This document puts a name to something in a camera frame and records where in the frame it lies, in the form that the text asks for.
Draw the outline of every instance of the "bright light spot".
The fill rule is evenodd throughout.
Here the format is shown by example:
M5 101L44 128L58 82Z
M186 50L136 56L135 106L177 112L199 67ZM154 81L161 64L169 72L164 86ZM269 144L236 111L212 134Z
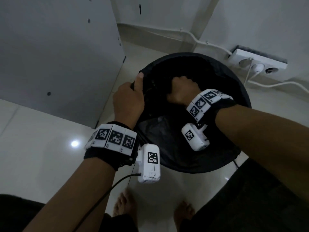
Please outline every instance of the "bright light spot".
M75 140L75 141L72 141L72 142L71 142L71 146L72 146L72 147L78 147L78 146L79 146L79 141L76 141L76 140Z

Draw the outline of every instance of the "hand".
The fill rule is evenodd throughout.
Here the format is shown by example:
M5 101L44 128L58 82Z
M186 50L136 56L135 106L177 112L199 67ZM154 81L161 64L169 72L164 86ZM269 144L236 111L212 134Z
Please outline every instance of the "hand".
M133 129L144 110L143 77L140 72L134 82L134 90L131 83L126 82L118 88L113 96L115 121L121 122Z
M186 107L201 92L198 84L185 76L174 77L172 80L172 93L167 95L170 103L182 104Z

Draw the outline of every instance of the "tiled floor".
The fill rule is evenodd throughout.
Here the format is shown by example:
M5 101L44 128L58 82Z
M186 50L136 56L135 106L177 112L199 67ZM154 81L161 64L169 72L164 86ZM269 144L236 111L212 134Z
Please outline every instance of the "tiled floor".
M127 56L100 122L113 120L112 95L119 85L133 81L138 71L165 53L123 42ZM276 114L309 126L309 104L274 89L251 89L254 109ZM83 146L92 129L64 119L0 100L0 193L46 203L74 172L83 159ZM72 141L79 146L73 148ZM241 165L244 153L236 162ZM107 213L129 183L138 202L140 231L176 231L173 210L187 199L195 209L208 202L234 173L233 163L205 174L184 174L162 166L161 179L140 184L132 177L111 192ZM114 183L137 167L119 169Z

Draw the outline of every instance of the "foot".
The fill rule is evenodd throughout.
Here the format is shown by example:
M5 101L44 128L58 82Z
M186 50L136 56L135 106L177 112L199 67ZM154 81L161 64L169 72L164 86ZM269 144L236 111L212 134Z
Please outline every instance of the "foot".
M177 231L179 232L180 224L183 219L191 220L194 215L195 215L195 210L192 207L192 205L186 203L185 201L182 201L180 205L174 211L174 222L175 222Z
M132 193L125 189L123 193L117 199L114 206L113 217L128 214L132 217L135 226L137 226L137 203L132 195Z

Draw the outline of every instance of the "trash can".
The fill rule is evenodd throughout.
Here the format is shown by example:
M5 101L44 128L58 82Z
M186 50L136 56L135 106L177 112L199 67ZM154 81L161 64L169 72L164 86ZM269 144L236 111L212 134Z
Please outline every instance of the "trash can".
M186 76L200 89L217 89L233 97L237 104L251 108L249 96L237 76L221 62L197 53L174 53L150 63L144 73L145 109L135 131L141 144L160 148L161 164L185 173L205 173L233 161L241 152L216 126L208 126L204 134L210 145L202 151L191 149L181 133L187 123L195 123L184 106L168 103L172 79Z

